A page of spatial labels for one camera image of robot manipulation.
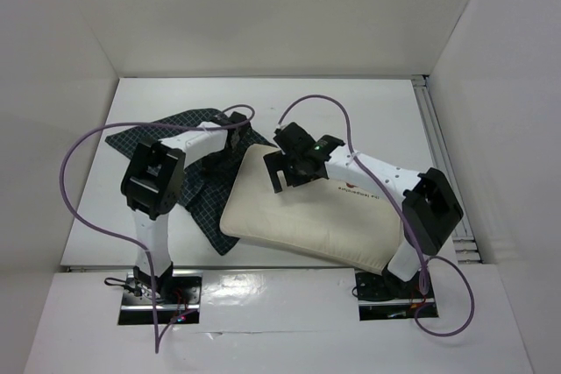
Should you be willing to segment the cream pillow with bear print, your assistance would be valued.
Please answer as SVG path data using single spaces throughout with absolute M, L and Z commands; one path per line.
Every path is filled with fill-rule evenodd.
M 404 240 L 391 205 L 324 179 L 276 194 L 264 161 L 272 151 L 266 145 L 246 150 L 220 230 L 260 246 L 381 273 Z

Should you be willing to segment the dark grid-pattern pillowcase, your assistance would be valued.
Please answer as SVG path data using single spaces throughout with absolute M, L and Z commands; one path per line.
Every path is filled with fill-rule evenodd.
M 131 158 L 138 142 L 146 139 L 173 137 L 178 130 L 134 127 L 106 137 L 105 142 Z M 249 146 L 271 143 L 256 130 L 250 129 L 237 145 L 228 159 L 222 159 L 212 168 L 197 161 L 185 169 L 185 177 L 178 204 L 184 207 L 209 240 L 214 250 L 221 256 L 226 255 L 238 242 L 234 236 L 225 235 L 220 230 L 220 219 L 229 199 L 241 162 Z

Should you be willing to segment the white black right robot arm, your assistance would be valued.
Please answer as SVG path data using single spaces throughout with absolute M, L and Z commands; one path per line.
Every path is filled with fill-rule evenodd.
M 337 180 L 386 199 L 402 222 L 405 240 L 383 269 L 386 293 L 401 297 L 418 278 L 430 287 L 428 261 L 436 256 L 464 217 L 450 182 L 431 167 L 424 172 L 402 169 L 353 150 L 343 142 L 317 141 L 303 152 L 270 152 L 264 156 L 273 190 L 314 180 Z

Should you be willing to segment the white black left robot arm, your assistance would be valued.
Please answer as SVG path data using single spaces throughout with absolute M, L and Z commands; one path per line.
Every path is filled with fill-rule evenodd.
M 133 277 L 150 301 L 164 302 L 173 292 L 168 219 L 181 198 L 185 169 L 199 160 L 209 166 L 229 158 L 250 128 L 249 123 L 236 123 L 232 117 L 216 117 L 193 131 L 138 143 L 125 171 L 121 193 L 132 212 L 136 238 L 143 245 Z

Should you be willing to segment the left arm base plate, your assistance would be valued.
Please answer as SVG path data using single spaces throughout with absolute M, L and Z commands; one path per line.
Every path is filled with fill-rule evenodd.
M 107 286 L 120 286 L 122 299 L 117 324 L 120 326 L 141 326 L 153 323 L 151 292 L 147 286 L 137 282 L 129 273 L 125 279 L 110 279 Z M 156 294 L 158 323 L 167 325 L 173 318 L 175 324 L 198 324 L 202 295 L 202 273 L 191 271 L 175 272 L 167 286 Z

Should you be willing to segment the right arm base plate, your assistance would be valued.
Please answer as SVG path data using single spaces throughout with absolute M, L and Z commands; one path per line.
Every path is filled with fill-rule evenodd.
M 358 301 L 361 321 L 389 321 L 414 319 L 421 309 L 420 318 L 437 318 L 434 290 L 421 293 L 416 274 L 409 282 L 392 279 L 370 272 L 355 271 L 352 296 Z

